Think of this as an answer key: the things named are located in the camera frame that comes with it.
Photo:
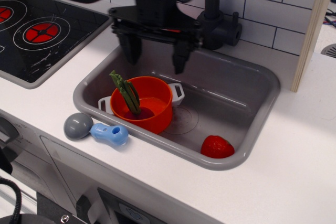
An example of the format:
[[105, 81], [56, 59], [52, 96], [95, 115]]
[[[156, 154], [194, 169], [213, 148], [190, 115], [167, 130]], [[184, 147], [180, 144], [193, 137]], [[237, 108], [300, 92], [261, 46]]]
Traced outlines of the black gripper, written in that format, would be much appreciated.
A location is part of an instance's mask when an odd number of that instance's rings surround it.
[[140, 38], [174, 44], [175, 74], [183, 73], [194, 47], [202, 43], [201, 24], [181, 12], [183, 0], [135, 0], [133, 6], [109, 10], [113, 32], [118, 34], [127, 61], [135, 65], [142, 53]]

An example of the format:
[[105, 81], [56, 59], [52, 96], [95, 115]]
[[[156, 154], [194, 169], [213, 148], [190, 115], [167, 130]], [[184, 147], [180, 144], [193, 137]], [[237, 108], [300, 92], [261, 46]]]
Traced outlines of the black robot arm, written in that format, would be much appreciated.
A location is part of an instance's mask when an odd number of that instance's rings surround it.
[[142, 53], [142, 40], [171, 44], [176, 74], [184, 71], [190, 53], [201, 44], [201, 23], [181, 12], [179, 0], [135, 0], [136, 5], [116, 7], [109, 11], [112, 31], [131, 64]]

